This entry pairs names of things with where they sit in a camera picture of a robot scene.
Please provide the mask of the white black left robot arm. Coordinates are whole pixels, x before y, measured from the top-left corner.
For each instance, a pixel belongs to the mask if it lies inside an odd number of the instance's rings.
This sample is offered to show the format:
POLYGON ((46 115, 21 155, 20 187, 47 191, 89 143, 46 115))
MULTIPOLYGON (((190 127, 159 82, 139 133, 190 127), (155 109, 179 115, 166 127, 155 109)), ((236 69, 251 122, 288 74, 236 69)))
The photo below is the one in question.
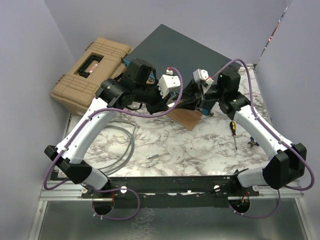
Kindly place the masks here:
POLYGON ((156 74, 155 68, 136 58, 123 73, 104 80, 76 127, 58 145, 49 145, 44 150, 52 161, 50 167, 59 167, 74 184, 85 184, 97 196, 106 197, 111 190, 110 179, 84 161, 87 150, 102 129, 119 113, 126 113, 125 108, 133 102, 147 107, 147 118, 172 111, 167 105, 171 92, 183 87, 180 75, 175 76, 173 72, 174 68, 169 67, 165 74, 149 83, 150 75, 156 74))

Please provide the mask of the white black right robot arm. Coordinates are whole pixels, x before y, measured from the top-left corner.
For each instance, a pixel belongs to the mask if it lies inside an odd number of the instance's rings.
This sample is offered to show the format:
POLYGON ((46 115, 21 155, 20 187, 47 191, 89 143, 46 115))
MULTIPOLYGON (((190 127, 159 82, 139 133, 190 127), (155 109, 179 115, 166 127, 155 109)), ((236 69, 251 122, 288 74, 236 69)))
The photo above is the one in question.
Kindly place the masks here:
POLYGON ((196 69, 178 107, 204 110, 218 104, 230 118, 230 125, 245 129, 267 155, 266 166, 244 170, 230 182, 229 189, 234 195, 240 196, 252 186, 270 186, 275 190, 287 187, 304 175, 307 149, 302 143, 292 143, 258 114, 253 98, 239 91, 240 81, 238 69, 233 65, 224 67, 214 77, 204 69, 196 69))

